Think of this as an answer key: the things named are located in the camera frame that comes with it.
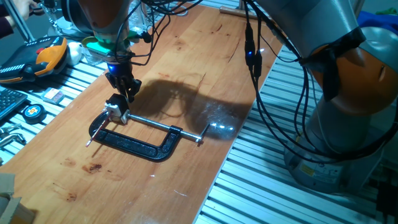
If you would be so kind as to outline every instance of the metal grate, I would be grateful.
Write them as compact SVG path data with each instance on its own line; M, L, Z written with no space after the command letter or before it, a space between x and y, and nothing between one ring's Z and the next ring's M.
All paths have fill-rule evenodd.
M295 59L286 47L279 56ZM291 135L295 132L293 117L302 77L298 63L277 59L261 88L261 98L271 116ZM320 98L322 91L317 84L315 91ZM310 100L308 116L314 107ZM283 153L284 148L263 124L253 104L195 222L379 223L382 220L376 211L378 189L366 185L358 195L340 196L306 189L285 168ZM389 221L393 223L394 219L389 217Z
M28 95L28 101L11 114L5 117L1 123L1 127L11 126L13 124L21 124L22 128L12 133L21 133L29 142L39 133L56 115L58 115L65 107L67 107L73 99L75 99L89 84L91 84L106 69L106 64L102 63L92 66L83 59L74 67L65 68L60 74L41 78L34 83L21 83L17 86L17 91ZM53 105L44 102L40 96L48 88L56 88L62 91L65 98L59 105ZM41 104L47 110L47 117L39 124L27 124L22 117L24 108L31 104ZM8 162L15 154L17 154L24 146L18 142L12 142L0 149L0 157L3 164Z

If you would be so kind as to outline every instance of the black c-clamp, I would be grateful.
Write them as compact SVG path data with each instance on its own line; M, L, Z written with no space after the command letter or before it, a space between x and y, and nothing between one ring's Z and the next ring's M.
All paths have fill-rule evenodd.
M191 133L187 133L183 131L182 128L176 126L166 126L155 121L129 114L128 104L125 97L118 94L114 94L109 100L106 101L106 109L107 110L102 112L90 125L90 128L88 130L90 136L93 136L97 129L100 128L97 135L94 137L94 140L96 142L155 162L160 162L167 159L175 149L181 137L190 139L200 144L209 127L208 125L201 133L201 135L197 136ZM168 133L161 145L154 146L147 142L143 142L138 139L134 139L132 137L125 136L123 134L105 128L101 128L101 125L108 118L111 118L111 121L121 120L123 121L123 123L127 122L128 119L133 119L140 123L163 129Z

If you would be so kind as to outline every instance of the wooden board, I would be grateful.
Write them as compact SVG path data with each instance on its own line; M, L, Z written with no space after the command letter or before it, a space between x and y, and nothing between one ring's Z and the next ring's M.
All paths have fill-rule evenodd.
M0 167L16 174L15 197L36 213L35 222L191 223L254 101L244 61L245 26L244 18L195 7L172 18L147 66L134 67L143 86L133 113L193 133L216 123L219 128L209 130L202 146L182 139L160 163L97 142L86 148L89 125L116 92L102 75ZM262 33L279 51L281 44L265 26ZM263 81L275 56L262 46ZM146 54L148 45L133 51ZM165 136L134 122L108 129L152 144Z

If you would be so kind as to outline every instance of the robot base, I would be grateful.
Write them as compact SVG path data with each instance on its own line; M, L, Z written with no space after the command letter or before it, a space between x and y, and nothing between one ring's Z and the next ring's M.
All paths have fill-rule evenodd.
M312 134L311 132L308 133L311 140L313 140L311 137L314 137ZM379 130L373 128L369 129L366 144L373 142L376 136L379 135ZM311 148L311 145L309 145L304 137L297 137L296 141L305 147ZM293 147L293 144L290 148L300 155L312 158L313 160L330 161L330 159L325 157L308 153L296 145ZM334 164L317 164L305 161L285 149L284 160L292 177L305 187L327 194L342 192L356 194L361 190L373 170L377 167L382 155L383 149L379 149L371 156L354 161L344 161Z

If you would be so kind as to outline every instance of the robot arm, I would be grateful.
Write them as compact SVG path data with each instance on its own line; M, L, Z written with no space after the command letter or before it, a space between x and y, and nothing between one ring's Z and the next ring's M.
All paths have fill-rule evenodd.
M131 0L78 1L96 39L118 45L118 54L128 54L129 46L123 44L129 33L128 22L122 27L118 42L116 37ZM398 66L394 59L398 55L387 47L388 42L380 43L384 44L381 47L365 41L348 0L257 0L257 3L304 58L302 65L321 85L325 99L340 111L366 116L383 110L395 100ZM385 54L397 57L384 57ZM141 83L132 77L130 58L126 58L128 60L120 62L107 55L107 77L112 86L132 102Z
M130 44L126 40L130 33L127 15L131 1L78 0L95 35L95 38L89 37L83 43L94 43L99 49L104 49L99 51L95 47L89 48L93 54L106 61L109 68L106 78L130 103L141 87L141 81L132 75L130 59L134 54L130 52Z

